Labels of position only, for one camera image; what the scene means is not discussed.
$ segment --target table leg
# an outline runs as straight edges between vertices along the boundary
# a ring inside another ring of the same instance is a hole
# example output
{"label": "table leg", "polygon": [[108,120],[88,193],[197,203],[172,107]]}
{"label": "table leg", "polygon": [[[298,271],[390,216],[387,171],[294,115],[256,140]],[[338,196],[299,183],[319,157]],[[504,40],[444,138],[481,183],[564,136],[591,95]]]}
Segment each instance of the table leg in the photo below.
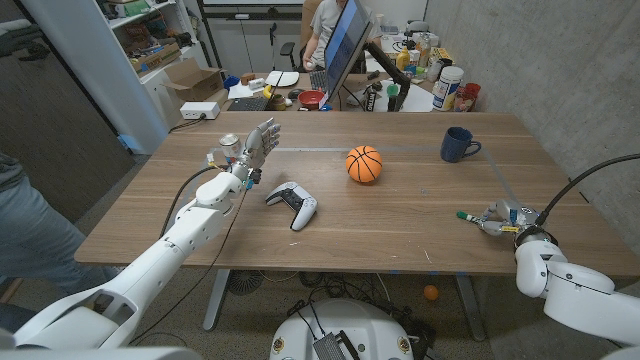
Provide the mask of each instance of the table leg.
{"label": "table leg", "polygon": [[213,330],[216,325],[216,320],[220,315],[220,308],[222,307],[222,300],[227,292],[227,281],[229,280],[230,269],[218,269],[216,279],[213,282],[213,290],[211,290],[211,297],[209,298],[209,306],[207,307],[207,313],[204,315],[204,323],[202,326],[205,330]]}
{"label": "table leg", "polygon": [[456,275],[456,284],[458,285],[458,293],[460,294],[460,300],[462,300],[464,313],[467,315],[471,335],[474,340],[483,341],[487,338],[487,335],[484,332],[482,319],[480,318],[480,310],[473,292],[471,278],[466,275]]}

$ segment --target person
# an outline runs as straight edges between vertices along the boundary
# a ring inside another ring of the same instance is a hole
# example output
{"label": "person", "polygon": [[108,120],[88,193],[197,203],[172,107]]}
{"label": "person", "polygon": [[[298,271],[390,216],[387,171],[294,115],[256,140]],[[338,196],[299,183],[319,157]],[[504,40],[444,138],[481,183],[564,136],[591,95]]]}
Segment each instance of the person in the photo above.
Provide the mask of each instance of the person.
{"label": "person", "polygon": [[[346,4],[347,0],[324,0],[318,5],[316,13],[311,20],[313,34],[307,42],[307,48],[302,56],[302,66],[306,71],[323,70],[325,68],[324,49]],[[373,23],[367,42],[373,42],[378,47],[382,47],[380,23],[371,8],[365,6],[365,9],[369,13],[370,21]]]}
{"label": "person", "polygon": [[0,152],[0,274],[45,278],[67,294],[113,279],[117,270],[78,264],[85,236],[29,183],[18,160]]}

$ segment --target power strip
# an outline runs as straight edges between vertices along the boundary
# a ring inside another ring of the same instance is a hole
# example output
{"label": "power strip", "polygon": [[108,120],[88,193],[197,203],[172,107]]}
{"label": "power strip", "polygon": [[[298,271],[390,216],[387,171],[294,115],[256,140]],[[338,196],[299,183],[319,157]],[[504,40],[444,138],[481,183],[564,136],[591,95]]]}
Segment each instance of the power strip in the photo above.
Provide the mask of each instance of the power strip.
{"label": "power strip", "polygon": [[200,119],[202,114],[205,119],[215,119],[220,114],[217,102],[186,102],[180,108],[180,113],[185,120]]}

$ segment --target orange ball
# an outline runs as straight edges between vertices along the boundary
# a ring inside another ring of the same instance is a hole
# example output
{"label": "orange ball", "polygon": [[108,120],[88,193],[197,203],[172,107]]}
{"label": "orange ball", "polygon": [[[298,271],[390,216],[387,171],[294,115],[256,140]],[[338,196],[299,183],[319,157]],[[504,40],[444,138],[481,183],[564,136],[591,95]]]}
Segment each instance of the orange ball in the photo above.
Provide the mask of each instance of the orange ball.
{"label": "orange ball", "polygon": [[427,285],[424,287],[424,297],[427,298],[427,300],[435,300],[438,298],[438,288],[433,286],[433,285]]}
{"label": "orange ball", "polygon": [[375,180],[382,171],[380,153],[371,146],[358,146],[347,155],[347,172],[358,182]]}

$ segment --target jeans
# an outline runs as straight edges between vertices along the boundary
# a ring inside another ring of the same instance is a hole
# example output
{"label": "jeans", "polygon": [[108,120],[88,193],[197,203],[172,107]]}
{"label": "jeans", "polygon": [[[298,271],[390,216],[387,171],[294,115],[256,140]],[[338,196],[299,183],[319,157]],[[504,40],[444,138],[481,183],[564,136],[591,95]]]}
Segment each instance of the jeans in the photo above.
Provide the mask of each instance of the jeans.
{"label": "jeans", "polygon": [[45,278],[67,294],[103,284],[115,268],[78,264],[73,255],[85,236],[55,211],[25,176],[0,192],[0,274]]}

